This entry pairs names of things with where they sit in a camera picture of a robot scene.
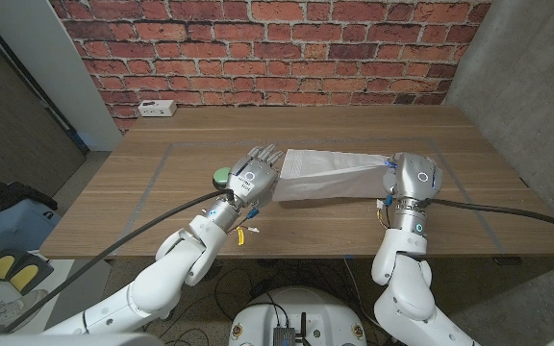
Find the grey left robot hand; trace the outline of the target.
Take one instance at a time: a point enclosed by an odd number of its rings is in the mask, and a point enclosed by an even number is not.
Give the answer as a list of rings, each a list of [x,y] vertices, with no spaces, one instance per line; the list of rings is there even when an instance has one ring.
[[[279,176],[275,163],[284,155],[276,147],[256,146],[231,168],[226,187],[236,208],[262,208],[271,201]]]

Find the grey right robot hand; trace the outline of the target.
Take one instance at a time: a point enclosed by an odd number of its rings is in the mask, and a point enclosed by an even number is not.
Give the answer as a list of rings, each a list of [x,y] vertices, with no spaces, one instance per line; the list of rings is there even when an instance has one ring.
[[[434,160],[401,152],[388,158],[383,176],[386,192],[396,199],[432,199],[441,191],[443,171]]]

